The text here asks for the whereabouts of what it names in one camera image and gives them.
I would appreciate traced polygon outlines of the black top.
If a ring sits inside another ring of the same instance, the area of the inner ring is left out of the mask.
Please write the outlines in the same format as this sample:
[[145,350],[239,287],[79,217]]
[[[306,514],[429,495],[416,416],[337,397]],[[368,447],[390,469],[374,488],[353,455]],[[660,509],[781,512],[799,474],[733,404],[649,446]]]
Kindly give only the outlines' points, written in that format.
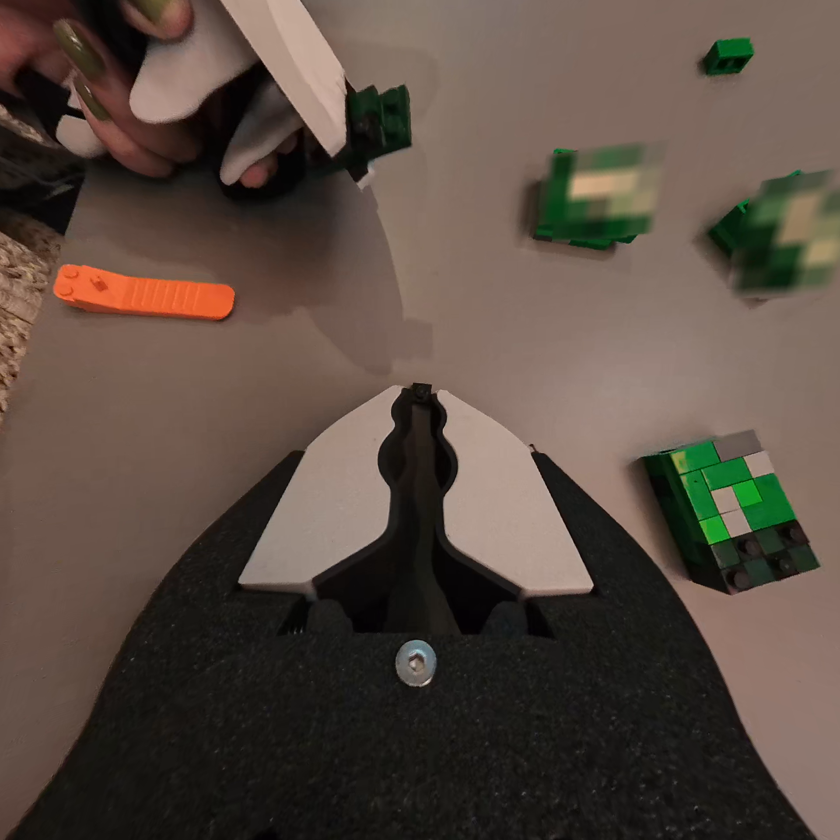
[[1,129],[1,207],[67,232],[86,166],[65,150]]

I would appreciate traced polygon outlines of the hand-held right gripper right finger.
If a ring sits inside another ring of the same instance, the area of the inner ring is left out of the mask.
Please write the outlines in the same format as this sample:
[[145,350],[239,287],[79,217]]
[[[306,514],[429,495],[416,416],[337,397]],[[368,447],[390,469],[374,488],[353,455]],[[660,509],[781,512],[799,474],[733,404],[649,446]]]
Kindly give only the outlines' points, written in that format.
[[460,632],[501,603],[591,595],[594,582],[534,454],[490,416],[429,400],[437,509],[432,568]]

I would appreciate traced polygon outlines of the dark green lego assembly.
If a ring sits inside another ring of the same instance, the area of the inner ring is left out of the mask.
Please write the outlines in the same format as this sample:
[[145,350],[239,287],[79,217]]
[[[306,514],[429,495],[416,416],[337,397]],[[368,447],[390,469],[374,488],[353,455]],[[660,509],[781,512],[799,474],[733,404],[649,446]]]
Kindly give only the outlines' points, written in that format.
[[405,85],[383,92],[375,86],[349,89],[346,114],[348,139],[342,166],[353,181],[367,164],[412,145],[411,104]]

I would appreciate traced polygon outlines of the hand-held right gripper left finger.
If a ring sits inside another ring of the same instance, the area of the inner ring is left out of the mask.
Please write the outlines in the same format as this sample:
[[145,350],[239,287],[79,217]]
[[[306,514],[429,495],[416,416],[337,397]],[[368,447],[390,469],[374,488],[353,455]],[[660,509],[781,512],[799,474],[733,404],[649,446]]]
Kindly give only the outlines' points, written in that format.
[[414,389],[391,386],[310,443],[239,586],[333,600],[356,631],[385,629],[418,533],[405,452],[416,403]]

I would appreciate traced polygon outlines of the green lego block dark studs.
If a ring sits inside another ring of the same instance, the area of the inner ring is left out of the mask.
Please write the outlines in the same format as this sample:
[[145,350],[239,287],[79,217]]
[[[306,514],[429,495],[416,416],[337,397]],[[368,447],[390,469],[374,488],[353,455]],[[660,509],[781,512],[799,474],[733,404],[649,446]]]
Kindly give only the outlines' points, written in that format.
[[752,429],[640,461],[696,584],[736,595],[820,567]]

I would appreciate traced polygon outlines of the orange brick separator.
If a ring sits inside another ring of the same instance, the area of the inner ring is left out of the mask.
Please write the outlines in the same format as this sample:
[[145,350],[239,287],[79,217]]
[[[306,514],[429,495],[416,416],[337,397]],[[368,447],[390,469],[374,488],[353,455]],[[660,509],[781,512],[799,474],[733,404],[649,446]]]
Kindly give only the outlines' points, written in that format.
[[235,290],[225,284],[125,276],[90,266],[61,266],[53,291],[85,312],[145,317],[221,321],[235,306]]

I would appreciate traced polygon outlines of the person's left hand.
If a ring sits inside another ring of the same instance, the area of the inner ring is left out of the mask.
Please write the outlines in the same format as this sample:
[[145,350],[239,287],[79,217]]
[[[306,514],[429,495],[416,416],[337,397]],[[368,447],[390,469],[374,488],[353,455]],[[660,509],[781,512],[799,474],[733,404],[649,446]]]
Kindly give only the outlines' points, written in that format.
[[109,155],[165,179],[201,150],[188,122],[152,124],[132,111],[136,70],[102,37],[83,2],[1,2],[2,99],[68,151]]

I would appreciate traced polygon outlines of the green lego face block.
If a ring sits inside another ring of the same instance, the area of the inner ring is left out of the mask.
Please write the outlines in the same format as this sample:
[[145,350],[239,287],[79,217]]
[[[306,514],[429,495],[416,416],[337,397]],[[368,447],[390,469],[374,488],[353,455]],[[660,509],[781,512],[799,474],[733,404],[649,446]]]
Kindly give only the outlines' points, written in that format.
[[633,243],[653,225],[662,171],[656,145],[555,150],[540,184],[534,238],[595,250]]
[[767,179],[714,223],[708,236],[744,274],[800,272],[830,180],[824,171],[801,170]]

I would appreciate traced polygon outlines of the bright green lego brick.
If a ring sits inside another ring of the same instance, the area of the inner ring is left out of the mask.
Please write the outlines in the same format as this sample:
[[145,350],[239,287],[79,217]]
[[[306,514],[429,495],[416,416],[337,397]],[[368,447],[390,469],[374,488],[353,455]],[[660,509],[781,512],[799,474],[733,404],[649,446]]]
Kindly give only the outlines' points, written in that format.
[[700,66],[707,77],[737,75],[753,56],[751,38],[722,38],[712,44]]

